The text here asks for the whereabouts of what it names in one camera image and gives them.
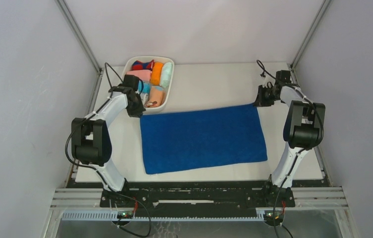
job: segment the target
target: pink towel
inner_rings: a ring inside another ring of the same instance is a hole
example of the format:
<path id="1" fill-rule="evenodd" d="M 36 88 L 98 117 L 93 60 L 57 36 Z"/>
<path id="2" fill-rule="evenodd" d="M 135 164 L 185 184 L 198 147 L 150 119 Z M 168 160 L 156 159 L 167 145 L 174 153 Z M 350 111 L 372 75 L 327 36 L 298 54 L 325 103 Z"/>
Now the pink towel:
<path id="1" fill-rule="evenodd" d="M 149 82 L 151 78 L 151 70 L 148 69 L 128 71 L 126 74 L 137 76 L 144 82 Z"/>

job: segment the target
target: white table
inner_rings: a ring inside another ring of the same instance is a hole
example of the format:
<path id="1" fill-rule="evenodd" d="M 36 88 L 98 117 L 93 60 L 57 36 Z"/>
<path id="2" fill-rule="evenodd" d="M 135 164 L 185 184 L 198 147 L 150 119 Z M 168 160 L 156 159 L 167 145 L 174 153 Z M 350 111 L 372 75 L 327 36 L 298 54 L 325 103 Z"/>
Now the white table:
<path id="1" fill-rule="evenodd" d="M 265 67 L 274 75 L 278 70 L 288 70 L 286 63 L 265 63 Z M 115 67 L 115 70 L 122 74 L 123 67 Z M 112 84 L 117 85 L 119 79 L 113 71 L 108 70 L 108 72 Z M 261 72 L 255 63 L 175 65 L 171 93 L 164 112 L 193 111 L 252 103 L 256 99 L 258 86 L 262 84 L 259 76 Z M 95 109 L 106 100 L 108 89 L 109 84 L 104 75 Z M 145 173 L 142 159 L 139 119 L 130 118 L 126 111 L 120 113 L 109 127 L 113 146 L 111 159 L 128 181 L 266 180 L 276 168 L 284 150 L 282 130 L 288 107 L 276 102 L 271 107 L 258 108 L 258 113 L 266 141 L 268 160 L 265 162 L 148 175 Z M 302 160 L 295 179 L 322 179 L 313 150 Z M 76 182 L 100 182 L 100 180 L 92 170 L 79 168 Z"/>

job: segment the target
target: white wall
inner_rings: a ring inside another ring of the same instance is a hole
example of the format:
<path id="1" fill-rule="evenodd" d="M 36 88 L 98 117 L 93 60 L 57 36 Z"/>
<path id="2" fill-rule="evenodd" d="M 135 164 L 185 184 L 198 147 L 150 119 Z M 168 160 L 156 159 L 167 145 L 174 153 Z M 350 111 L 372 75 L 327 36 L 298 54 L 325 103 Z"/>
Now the white wall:
<path id="1" fill-rule="evenodd" d="M 322 0 L 67 0 L 98 61 L 291 62 Z"/>
<path id="2" fill-rule="evenodd" d="M 322 143 L 359 233 L 373 237 L 373 1 L 333 1 L 297 68 L 325 103 Z"/>
<path id="3" fill-rule="evenodd" d="M 41 234 L 95 78 L 53 0 L 0 1 L 0 237 Z"/>

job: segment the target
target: plastic bin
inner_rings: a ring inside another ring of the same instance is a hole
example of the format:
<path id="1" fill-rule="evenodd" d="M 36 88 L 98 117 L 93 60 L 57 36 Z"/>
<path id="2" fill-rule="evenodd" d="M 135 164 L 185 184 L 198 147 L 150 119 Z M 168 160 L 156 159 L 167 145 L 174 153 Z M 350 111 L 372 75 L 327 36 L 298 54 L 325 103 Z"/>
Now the plastic bin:
<path id="1" fill-rule="evenodd" d="M 128 60 L 128 62 L 126 63 L 125 68 L 123 69 L 122 78 L 125 77 L 125 74 L 128 71 L 131 71 L 132 64 L 137 60 L 139 60 L 141 62 L 150 62 L 150 61 L 154 60 L 154 62 L 162 62 L 162 63 L 171 62 L 172 63 L 172 66 L 173 66 L 172 67 L 172 75 L 170 76 L 169 86 L 167 88 L 164 88 L 164 96 L 163 96 L 162 104 L 159 107 L 156 107 L 156 108 L 146 108 L 146 111 L 144 112 L 145 114 L 159 113 L 166 106 L 167 100 L 168 100 L 169 95 L 170 95 L 170 88 L 172 87 L 172 81 L 173 81 L 174 62 L 173 62 L 173 60 L 171 60 L 169 58 L 159 57 L 159 56 L 137 56 L 137 57 L 133 57 L 130 60 Z"/>

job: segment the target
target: blue towel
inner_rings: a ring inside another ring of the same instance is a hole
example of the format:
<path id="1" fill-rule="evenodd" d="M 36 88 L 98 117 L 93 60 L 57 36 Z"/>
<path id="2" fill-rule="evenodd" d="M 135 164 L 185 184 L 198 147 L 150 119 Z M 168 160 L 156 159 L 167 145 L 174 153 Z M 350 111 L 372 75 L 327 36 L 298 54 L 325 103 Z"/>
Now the blue towel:
<path id="1" fill-rule="evenodd" d="M 267 160 L 258 110 L 251 104 L 140 119 L 148 175 Z"/>

